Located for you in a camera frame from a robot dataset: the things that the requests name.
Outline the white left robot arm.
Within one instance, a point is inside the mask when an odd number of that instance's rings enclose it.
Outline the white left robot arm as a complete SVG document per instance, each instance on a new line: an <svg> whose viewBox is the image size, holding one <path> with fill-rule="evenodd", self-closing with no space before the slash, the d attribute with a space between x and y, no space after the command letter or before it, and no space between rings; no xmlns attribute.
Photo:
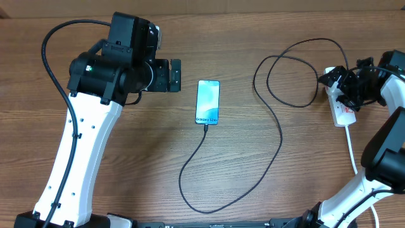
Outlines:
<svg viewBox="0 0 405 228"><path fill-rule="evenodd" d="M60 91L66 123L53 169L32 211L15 227L136 227L135 220L95 215L92 197L111 131L127 97L143 92L178 92L181 62L158 59L161 30L149 20L116 12L109 34L75 58Z"/></svg>

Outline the blue screen smartphone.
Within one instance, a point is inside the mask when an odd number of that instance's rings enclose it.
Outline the blue screen smartphone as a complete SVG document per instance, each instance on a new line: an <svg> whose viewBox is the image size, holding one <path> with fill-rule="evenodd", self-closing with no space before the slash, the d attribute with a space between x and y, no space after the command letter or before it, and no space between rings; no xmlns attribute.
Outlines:
<svg viewBox="0 0 405 228"><path fill-rule="evenodd" d="M220 82L199 80L197 84L195 123L217 125L219 119Z"/></svg>

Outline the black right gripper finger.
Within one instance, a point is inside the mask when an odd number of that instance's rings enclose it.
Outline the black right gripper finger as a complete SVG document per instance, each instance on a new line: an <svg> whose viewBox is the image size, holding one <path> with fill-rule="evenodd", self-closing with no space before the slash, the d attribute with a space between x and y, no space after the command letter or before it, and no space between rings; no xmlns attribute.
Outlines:
<svg viewBox="0 0 405 228"><path fill-rule="evenodd" d="M344 106L348 107L352 111L359 111L361 108L360 104L350 100L345 94L338 95L336 101L342 103Z"/></svg>
<svg viewBox="0 0 405 228"><path fill-rule="evenodd" d="M344 66L335 66L319 77L318 82L329 88L332 88L334 84L336 84L336 88L340 88L343 78L346 75L347 69Z"/></svg>

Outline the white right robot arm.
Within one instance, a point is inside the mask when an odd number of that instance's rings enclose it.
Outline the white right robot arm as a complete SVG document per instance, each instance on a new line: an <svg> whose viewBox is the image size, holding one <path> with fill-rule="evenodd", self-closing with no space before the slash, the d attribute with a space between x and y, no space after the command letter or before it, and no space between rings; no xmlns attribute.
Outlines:
<svg viewBox="0 0 405 228"><path fill-rule="evenodd" d="M353 179L285 226L356 227L356 217L374 203L404 194L404 53L387 51L377 65L369 57L352 69L329 68L318 81L341 108L358 111L366 101L377 102L388 107L390 117L366 145Z"/></svg>

